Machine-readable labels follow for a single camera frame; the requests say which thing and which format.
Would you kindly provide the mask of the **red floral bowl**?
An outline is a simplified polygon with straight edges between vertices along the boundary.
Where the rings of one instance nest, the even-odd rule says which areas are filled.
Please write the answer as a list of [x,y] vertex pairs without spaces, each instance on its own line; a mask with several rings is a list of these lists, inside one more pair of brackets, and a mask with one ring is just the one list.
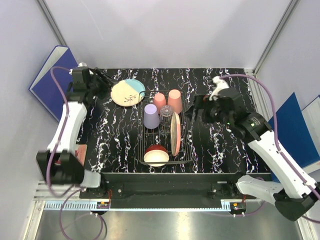
[[145,151],[143,161],[152,167],[161,167],[169,161],[169,154],[162,145],[154,144]]

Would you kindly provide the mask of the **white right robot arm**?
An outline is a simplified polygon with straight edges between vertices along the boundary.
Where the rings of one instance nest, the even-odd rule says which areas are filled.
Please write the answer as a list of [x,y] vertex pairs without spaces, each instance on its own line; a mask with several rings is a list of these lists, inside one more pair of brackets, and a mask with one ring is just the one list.
[[278,182],[263,181],[248,174],[237,173],[236,181],[227,185],[228,195],[239,198],[250,195],[268,202],[286,219],[296,221],[303,217],[320,198],[320,184],[281,148],[276,128],[257,112],[246,109],[242,95],[233,88],[209,95],[195,95],[186,116],[195,122],[199,110],[207,124],[221,123],[256,152],[275,174]]

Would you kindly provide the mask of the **cream and pink plate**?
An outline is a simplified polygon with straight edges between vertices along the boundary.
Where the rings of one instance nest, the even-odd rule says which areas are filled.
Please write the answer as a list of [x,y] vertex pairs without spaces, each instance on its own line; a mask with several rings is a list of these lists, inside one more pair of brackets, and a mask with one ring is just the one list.
[[171,153],[177,156],[181,146],[181,121],[179,114],[173,112],[170,124]]

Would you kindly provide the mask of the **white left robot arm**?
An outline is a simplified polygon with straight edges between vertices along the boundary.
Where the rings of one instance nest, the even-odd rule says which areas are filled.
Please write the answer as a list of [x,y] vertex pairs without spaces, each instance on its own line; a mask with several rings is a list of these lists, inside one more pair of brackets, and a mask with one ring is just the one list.
[[63,99],[62,116],[47,149],[36,154],[37,165],[49,188],[74,185],[90,188],[95,197],[103,198],[108,193],[107,184],[100,173],[86,170],[79,162],[76,145],[92,101],[104,98],[116,82],[99,68],[78,66],[71,69],[72,81],[64,91],[54,75],[56,69],[52,67],[50,75]]

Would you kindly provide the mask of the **cream and blue plate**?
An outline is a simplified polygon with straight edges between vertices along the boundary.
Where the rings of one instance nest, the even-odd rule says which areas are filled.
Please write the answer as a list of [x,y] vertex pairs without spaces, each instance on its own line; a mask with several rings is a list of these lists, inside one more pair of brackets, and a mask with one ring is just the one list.
[[145,97],[145,86],[137,79],[119,81],[111,89],[111,99],[121,107],[132,107]]

